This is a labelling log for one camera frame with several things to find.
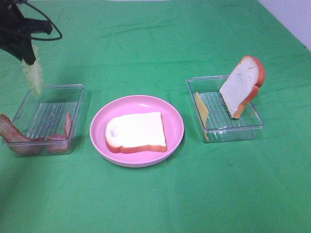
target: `green fabric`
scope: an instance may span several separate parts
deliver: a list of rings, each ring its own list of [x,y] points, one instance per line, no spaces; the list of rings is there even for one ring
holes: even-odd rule
[[[89,105],[71,154],[15,157],[0,146],[1,232],[311,231],[311,53],[257,1],[31,3],[64,35],[33,41],[44,84],[82,83]],[[246,54],[266,68],[253,101],[264,128],[205,144],[186,79],[229,74]],[[0,57],[0,112],[13,118],[28,84],[19,60]],[[174,105],[185,135],[165,161],[133,169],[105,160],[89,127],[105,104],[137,94]]]

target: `upright bread slice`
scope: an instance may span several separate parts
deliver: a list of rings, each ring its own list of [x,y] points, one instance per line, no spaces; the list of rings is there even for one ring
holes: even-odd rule
[[[105,141],[113,153],[167,150],[160,112],[128,114],[112,118],[105,129]]]
[[[245,106],[259,92],[264,79],[265,70],[260,60],[244,56],[220,88],[232,118],[240,118]]]

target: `plastic tray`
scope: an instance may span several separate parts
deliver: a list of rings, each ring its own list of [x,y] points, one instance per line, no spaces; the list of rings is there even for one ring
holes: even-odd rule
[[[187,80],[190,99],[197,116],[203,142],[224,142],[254,139],[263,127],[263,120],[252,103],[246,105],[240,119],[232,119],[226,104],[219,93],[220,87],[228,75],[197,77]],[[209,111],[205,124],[200,117],[195,103],[198,92]]]
[[[71,153],[74,135],[78,131],[80,105],[83,97],[84,86],[82,84],[70,85],[46,85],[42,88],[40,97],[36,97],[29,90],[19,107],[12,123],[25,136],[29,138],[44,137],[44,141],[30,142],[6,142],[2,143],[11,148],[40,148],[34,154],[17,152],[17,156],[23,155],[47,155]],[[66,139],[46,140],[53,134],[64,134],[64,124],[67,113],[71,114],[72,125],[69,136]],[[51,152],[51,147],[64,147],[58,152]]]

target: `pink plate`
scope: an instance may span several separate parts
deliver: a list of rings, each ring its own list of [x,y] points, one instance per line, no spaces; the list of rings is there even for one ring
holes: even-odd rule
[[[125,114],[161,112],[167,143],[166,152],[141,151],[131,154],[112,153],[106,146],[105,128],[113,117]],[[105,105],[93,118],[90,137],[94,147],[107,160],[127,167],[144,167],[168,158],[184,135],[184,123],[179,112],[168,102],[153,96],[126,96]]]

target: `white wall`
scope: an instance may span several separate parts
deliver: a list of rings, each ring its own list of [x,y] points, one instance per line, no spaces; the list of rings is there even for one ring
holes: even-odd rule
[[[311,51],[311,0],[258,0]]]

